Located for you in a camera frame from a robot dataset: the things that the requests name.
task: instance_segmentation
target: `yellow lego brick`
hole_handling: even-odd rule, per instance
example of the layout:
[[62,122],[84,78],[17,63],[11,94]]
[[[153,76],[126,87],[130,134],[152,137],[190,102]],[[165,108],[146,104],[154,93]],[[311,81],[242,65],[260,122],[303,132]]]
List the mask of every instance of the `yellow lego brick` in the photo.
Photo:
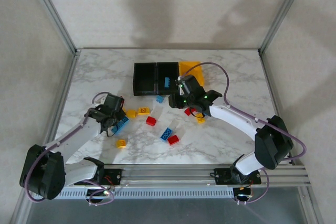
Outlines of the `yellow lego brick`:
[[117,148],[125,148],[126,147],[126,141],[124,139],[119,139],[116,142],[116,147]]
[[138,115],[149,115],[151,114],[151,110],[148,107],[140,107],[138,109]]
[[126,115],[128,118],[136,118],[136,110],[127,110]]
[[[199,61],[181,61],[178,63],[178,71],[180,72],[180,76],[186,73],[189,69],[193,66],[200,64]],[[198,66],[191,70],[188,74],[193,75],[198,83],[203,86],[204,85],[204,78],[202,74],[202,66]]]
[[196,119],[197,119],[198,124],[205,123],[205,119],[201,118],[202,116],[203,116],[202,113],[197,113],[196,114]]

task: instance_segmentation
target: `blue lego brick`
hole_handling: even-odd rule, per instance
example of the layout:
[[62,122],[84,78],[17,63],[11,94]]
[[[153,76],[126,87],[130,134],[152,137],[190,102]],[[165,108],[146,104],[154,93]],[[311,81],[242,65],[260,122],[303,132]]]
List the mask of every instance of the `blue lego brick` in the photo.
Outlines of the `blue lego brick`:
[[126,124],[128,124],[130,122],[130,120],[128,119],[127,116],[124,116],[115,127],[112,128],[112,133],[114,135],[118,134],[122,128],[124,128],[126,126]]
[[163,132],[162,136],[160,137],[163,141],[167,141],[167,139],[173,134],[173,130],[170,128],[166,128]]
[[160,96],[160,95],[157,95],[156,96],[156,101],[158,102],[158,103],[162,103],[163,102],[163,97],[162,96]]
[[170,80],[168,77],[164,78],[164,88],[165,89],[168,89],[169,88],[169,83],[170,83]]

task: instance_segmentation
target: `black container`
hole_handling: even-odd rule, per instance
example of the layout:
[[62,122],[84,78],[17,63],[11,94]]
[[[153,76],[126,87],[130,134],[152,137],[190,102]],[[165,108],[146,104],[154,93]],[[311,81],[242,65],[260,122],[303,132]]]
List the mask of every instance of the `black container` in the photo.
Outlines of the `black container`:
[[[134,95],[165,95],[178,93],[176,80],[179,76],[178,62],[135,63],[133,75]],[[170,84],[164,87],[165,78]]]

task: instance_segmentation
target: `white wall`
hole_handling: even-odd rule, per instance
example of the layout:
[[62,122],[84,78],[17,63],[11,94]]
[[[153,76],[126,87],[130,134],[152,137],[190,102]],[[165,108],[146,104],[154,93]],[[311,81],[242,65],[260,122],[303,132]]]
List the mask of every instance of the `white wall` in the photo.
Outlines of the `white wall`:
[[28,149],[41,144],[70,53],[39,0],[0,0],[0,222],[21,191]]
[[265,59],[281,114],[307,145],[324,221],[336,223],[336,0],[295,0]]
[[52,0],[77,47],[257,48],[282,0]]

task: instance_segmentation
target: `marble table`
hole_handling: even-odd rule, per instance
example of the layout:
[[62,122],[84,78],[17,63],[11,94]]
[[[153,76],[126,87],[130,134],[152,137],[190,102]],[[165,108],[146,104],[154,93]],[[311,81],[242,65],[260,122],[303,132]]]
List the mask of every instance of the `marble table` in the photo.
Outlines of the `marble table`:
[[[134,63],[168,61],[216,62],[229,74],[230,102],[260,118],[275,113],[257,51],[85,49],[76,66],[57,137],[81,120],[92,97],[101,91],[122,95],[127,110],[150,107],[157,124],[146,125],[147,116],[131,119],[118,136],[102,133],[86,143],[69,163],[91,156],[106,164],[231,164],[254,149],[254,142],[244,133],[221,120],[207,117],[199,125],[184,110],[171,109],[168,97],[159,104],[153,96],[133,96]],[[226,80],[221,70],[211,65],[202,67],[205,90],[224,92]],[[180,137],[180,142],[173,146],[160,140],[168,126]],[[115,147],[120,138],[127,141],[124,149]]]

